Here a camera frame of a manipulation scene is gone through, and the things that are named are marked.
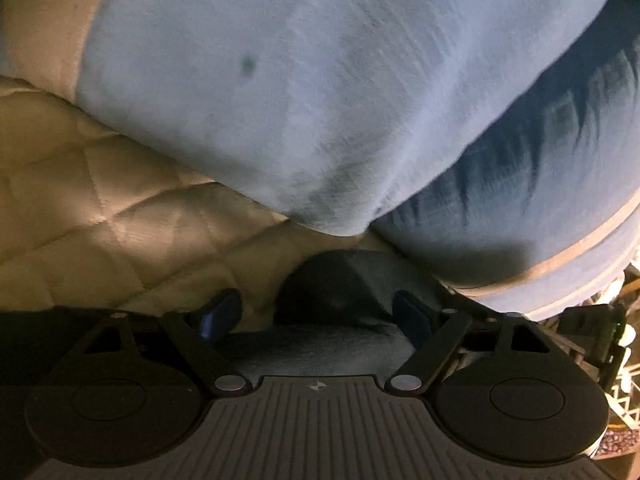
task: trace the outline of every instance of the beige quilted fabric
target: beige quilted fabric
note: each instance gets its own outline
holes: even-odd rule
[[[0,309],[111,306],[159,315],[243,294],[242,330],[271,319],[309,256],[364,241],[309,231],[67,102],[0,78]]]

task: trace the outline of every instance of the ridged plastic surface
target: ridged plastic surface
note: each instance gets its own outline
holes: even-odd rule
[[[452,442],[417,399],[372,378],[266,378],[213,404],[180,446],[115,469],[49,460],[29,480],[610,480],[584,457],[547,468],[504,466]]]

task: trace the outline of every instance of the crosshair symbol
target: crosshair symbol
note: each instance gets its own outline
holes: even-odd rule
[[[321,381],[316,381],[315,383],[311,383],[309,387],[316,393],[319,393],[326,388],[326,384]]]

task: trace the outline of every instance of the dark stain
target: dark stain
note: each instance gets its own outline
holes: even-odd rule
[[[256,60],[252,56],[244,56],[241,65],[242,77],[251,78],[255,73]]]

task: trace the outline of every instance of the silver rivet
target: silver rivet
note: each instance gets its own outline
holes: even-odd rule
[[[238,375],[223,375],[216,379],[216,388],[222,392],[236,392],[242,390],[246,384],[244,377]]]
[[[422,386],[422,381],[414,375],[396,375],[391,379],[391,386],[401,392],[412,392]]]

